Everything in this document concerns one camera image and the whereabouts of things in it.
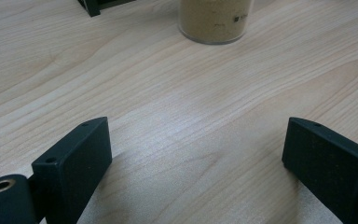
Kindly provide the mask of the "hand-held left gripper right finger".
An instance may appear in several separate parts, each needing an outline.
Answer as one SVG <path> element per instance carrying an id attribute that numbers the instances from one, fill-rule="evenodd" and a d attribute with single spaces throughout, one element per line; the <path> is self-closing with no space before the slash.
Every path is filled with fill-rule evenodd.
<path id="1" fill-rule="evenodd" d="M 358 224 L 358 144 L 322 124 L 290 118 L 282 162 L 343 224 Z"/>

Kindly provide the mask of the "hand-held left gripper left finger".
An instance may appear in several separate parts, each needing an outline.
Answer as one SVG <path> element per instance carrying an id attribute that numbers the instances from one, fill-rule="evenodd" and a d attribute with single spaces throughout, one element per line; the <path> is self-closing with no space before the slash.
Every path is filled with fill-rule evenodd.
<path id="1" fill-rule="evenodd" d="M 91 119 L 32 162 L 36 218 L 76 224 L 112 162 L 108 120 Z"/>

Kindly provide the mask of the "black metal two-tier rack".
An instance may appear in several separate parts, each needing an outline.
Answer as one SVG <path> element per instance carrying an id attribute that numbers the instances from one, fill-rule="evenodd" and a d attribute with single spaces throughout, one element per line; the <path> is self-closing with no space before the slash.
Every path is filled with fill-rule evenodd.
<path id="1" fill-rule="evenodd" d="M 90 17 L 100 15 L 102 9 L 127 4 L 132 1 L 134 0 L 77 0 Z"/>

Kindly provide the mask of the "glass jar with metal lid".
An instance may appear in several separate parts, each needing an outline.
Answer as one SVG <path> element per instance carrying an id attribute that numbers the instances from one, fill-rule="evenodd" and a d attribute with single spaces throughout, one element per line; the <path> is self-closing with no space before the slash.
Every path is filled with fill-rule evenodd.
<path id="1" fill-rule="evenodd" d="M 178 26 L 187 38 L 203 44 L 226 44 L 241 38 L 255 0 L 178 0 Z"/>

